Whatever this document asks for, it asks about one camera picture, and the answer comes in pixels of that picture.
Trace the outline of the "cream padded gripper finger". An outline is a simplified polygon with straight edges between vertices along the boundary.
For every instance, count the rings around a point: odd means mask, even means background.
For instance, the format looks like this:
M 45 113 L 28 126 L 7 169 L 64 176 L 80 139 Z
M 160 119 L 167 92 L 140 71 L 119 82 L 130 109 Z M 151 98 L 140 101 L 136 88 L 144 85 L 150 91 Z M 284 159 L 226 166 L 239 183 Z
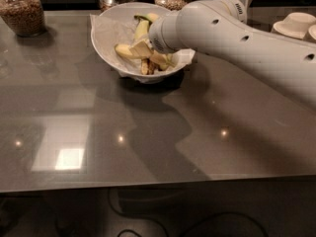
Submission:
M 153 54 L 149 57 L 149 60 L 158 65 L 166 65 L 168 63 L 167 55 L 157 51 L 153 52 Z
M 153 49 L 146 39 L 140 40 L 133 44 L 129 48 L 129 51 L 133 56 L 137 58 L 148 58 L 153 54 Z

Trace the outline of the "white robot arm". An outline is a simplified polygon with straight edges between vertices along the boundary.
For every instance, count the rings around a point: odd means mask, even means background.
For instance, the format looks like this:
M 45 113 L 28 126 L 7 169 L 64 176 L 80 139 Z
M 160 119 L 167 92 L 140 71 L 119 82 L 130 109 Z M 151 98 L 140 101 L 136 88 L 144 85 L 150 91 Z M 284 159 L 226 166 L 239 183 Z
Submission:
M 239 0 L 199 0 L 156 20 L 146 35 L 160 53 L 190 48 L 241 68 L 299 104 L 316 110 L 316 44 L 244 23 Z

